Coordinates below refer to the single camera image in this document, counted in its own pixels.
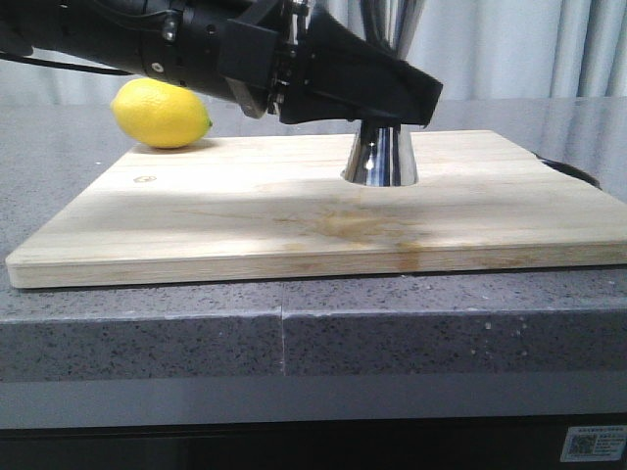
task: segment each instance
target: label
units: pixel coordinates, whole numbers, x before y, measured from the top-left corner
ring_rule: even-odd
[[[568,428],[561,462],[620,460],[627,443],[627,426],[577,426]]]

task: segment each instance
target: yellow lemon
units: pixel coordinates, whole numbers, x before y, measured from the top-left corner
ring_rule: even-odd
[[[111,109],[121,130],[161,149],[191,144],[212,126],[198,96],[152,78],[136,78],[125,84],[111,102]]]

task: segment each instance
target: gray granite countertop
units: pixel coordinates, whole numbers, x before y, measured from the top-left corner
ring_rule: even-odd
[[[357,126],[284,126],[275,117],[245,118],[232,104],[208,105],[213,136]],[[132,142],[104,106],[0,111],[5,258]],[[627,98],[443,102],[427,130],[481,128],[591,173],[627,202]],[[624,378],[626,274],[618,265],[28,291],[12,288],[3,268],[0,385],[466,373]]]

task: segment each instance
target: wooden cutting board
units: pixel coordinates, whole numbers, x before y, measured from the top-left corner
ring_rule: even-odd
[[[420,182],[340,172],[351,135],[138,145],[8,258],[16,287],[627,262],[627,205],[490,131],[412,135]]]

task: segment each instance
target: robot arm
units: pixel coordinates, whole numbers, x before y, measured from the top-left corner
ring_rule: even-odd
[[[442,84],[307,0],[0,0],[0,49],[65,52],[284,123],[426,125]]]

